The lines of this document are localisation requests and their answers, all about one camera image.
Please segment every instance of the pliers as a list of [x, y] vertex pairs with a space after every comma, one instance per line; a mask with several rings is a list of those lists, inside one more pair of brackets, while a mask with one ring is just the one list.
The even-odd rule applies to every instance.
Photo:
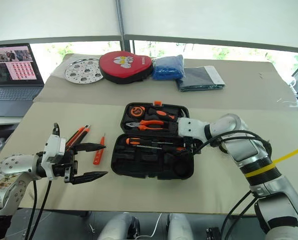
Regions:
[[126, 126], [135, 128], [138, 127], [140, 131], [145, 131], [145, 130], [152, 130], [152, 131], [168, 131], [166, 128], [162, 127], [148, 127], [148, 125], [161, 125], [164, 126], [165, 122], [164, 121], [159, 121], [159, 120], [141, 120], [140, 122], [128, 122], [126, 123]]

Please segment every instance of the metal plate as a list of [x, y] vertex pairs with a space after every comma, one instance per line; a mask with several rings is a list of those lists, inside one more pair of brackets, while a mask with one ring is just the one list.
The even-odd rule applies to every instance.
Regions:
[[99, 69], [99, 60], [88, 58], [75, 61], [65, 70], [66, 80], [75, 84], [90, 84], [103, 78]]

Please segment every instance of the gray folded cloth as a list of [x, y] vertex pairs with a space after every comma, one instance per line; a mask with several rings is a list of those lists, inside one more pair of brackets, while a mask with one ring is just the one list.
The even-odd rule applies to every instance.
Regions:
[[177, 79], [181, 92], [222, 89], [224, 81], [214, 66], [186, 67], [185, 77]]

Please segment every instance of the yellow tape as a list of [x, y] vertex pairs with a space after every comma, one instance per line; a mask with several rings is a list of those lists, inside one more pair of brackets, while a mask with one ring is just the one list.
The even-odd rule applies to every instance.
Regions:
[[281, 162], [281, 161], [283, 161], [283, 160], [286, 160], [286, 159], [288, 159], [289, 157], [292, 157], [292, 156], [294, 156], [294, 155], [296, 155], [296, 154], [298, 154], [298, 149], [295, 150], [295, 151], [292, 151], [292, 152], [288, 153], [287, 155], [285, 155], [285, 156], [283, 156], [283, 157], [281, 157], [281, 158], [278, 158], [278, 159], [276, 159], [276, 160], [273, 160], [272, 163], [269, 164], [269, 165], [267, 165], [267, 166], [264, 166], [264, 167], [262, 167], [262, 168], [260, 168], [260, 169], [258, 169], [258, 170], [255, 170], [255, 171], [251, 171], [251, 172], [249, 172], [249, 173], [246, 173], [244, 176], [245, 176], [246, 178], [249, 178], [249, 177], [256, 176], [256, 175], [258, 175], [258, 174], [262, 174], [262, 173], [264, 173], [264, 172], [266, 172], [266, 171], [269, 171], [269, 170], [273, 169], [273, 168], [275, 167], [275, 164], [276, 164], [276, 163], [279, 163], [279, 162]]

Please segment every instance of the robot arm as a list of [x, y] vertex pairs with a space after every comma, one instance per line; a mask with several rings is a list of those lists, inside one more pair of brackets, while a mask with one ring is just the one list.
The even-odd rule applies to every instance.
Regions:
[[[178, 120], [178, 133], [182, 137], [193, 137], [203, 143], [229, 131], [247, 130], [247, 125], [234, 114], [226, 114], [214, 123], [191, 118]], [[244, 132], [221, 136], [221, 140], [232, 137], [250, 137]], [[290, 236], [298, 239], [298, 194], [288, 179], [276, 168], [269, 151], [260, 141], [235, 139], [223, 142], [227, 153], [233, 158], [249, 182], [252, 194], [258, 198], [255, 212], [261, 228], [268, 233], [267, 239]]]
[[8, 225], [3, 229], [4, 234], [31, 181], [45, 177], [52, 181], [61, 176], [65, 183], [81, 184], [107, 174], [107, 171], [94, 171], [74, 176], [78, 169], [75, 155], [79, 151], [91, 152], [105, 146], [81, 143], [65, 151], [65, 144], [65, 139], [60, 137], [59, 126], [55, 123], [53, 134], [46, 142], [44, 151], [32, 155], [13, 154], [0, 161], [0, 220], [5, 219], [4, 222]]

